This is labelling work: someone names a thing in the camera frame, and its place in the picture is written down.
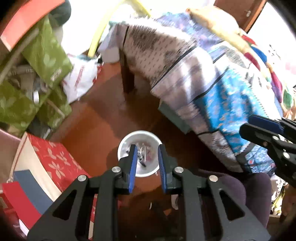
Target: metal bolt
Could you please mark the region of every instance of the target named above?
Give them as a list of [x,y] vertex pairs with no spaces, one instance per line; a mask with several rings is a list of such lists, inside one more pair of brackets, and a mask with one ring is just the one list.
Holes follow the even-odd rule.
[[112,167],[112,172],[120,172],[121,168],[120,167]]
[[175,172],[182,173],[184,169],[182,167],[175,167]]
[[290,155],[287,152],[283,152],[285,158],[290,159]]
[[217,182],[218,181],[218,177],[215,175],[210,175],[209,180],[212,182]]
[[84,182],[86,180],[86,175],[80,175],[79,177],[78,177],[78,181],[79,182]]

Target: brown floor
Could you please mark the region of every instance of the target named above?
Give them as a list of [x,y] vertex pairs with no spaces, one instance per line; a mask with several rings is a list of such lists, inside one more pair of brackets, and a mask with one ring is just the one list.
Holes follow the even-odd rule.
[[[135,130],[157,135],[182,167],[225,170],[193,132],[184,135],[157,110],[159,100],[150,94],[147,82],[136,77],[136,90],[125,95],[121,81],[120,65],[105,64],[98,82],[72,105],[72,114],[52,136],[86,172],[97,176],[115,166],[120,141]],[[136,178],[133,194],[120,198],[121,240],[152,240],[168,234],[160,217],[149,210],[154,201],[163,210],[170,208],[170,196],[163,195],[160,185],[159,175]]]

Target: round white bucket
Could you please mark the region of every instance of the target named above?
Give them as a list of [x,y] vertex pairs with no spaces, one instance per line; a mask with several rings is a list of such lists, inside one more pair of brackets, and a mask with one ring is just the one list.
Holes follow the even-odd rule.
[[151,132],[148,131],[134,131],[127,136],[125,136],[119,144],[117,151],[117,158],[128,156],[127,150],[131,144],[145,143],[150,147],[150,153],[152,159],[145,162],[146,167],[137,161],[136,177],[148,177],[153,173],[157,172],[159,169],[157,151],[158,146],[162,144],[159,138]]

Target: wooden leg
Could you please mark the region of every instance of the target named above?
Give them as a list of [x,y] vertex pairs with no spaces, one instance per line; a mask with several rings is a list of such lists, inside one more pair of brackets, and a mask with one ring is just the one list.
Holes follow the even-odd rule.
[[135,88],[135,75],[129,70],[126,56],[119,50],[123,92],[130,93]]

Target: bedspread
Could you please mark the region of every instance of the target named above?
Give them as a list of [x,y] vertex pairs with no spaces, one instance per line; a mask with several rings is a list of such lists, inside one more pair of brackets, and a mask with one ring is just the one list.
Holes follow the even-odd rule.
[[229,170],[272,175],[267,150],[242,139],[239,128],[251,114],[276,119],[281,109],[266,79],[228,42],[187,14],[168,13],[116,24],[99,51],[114,46]]

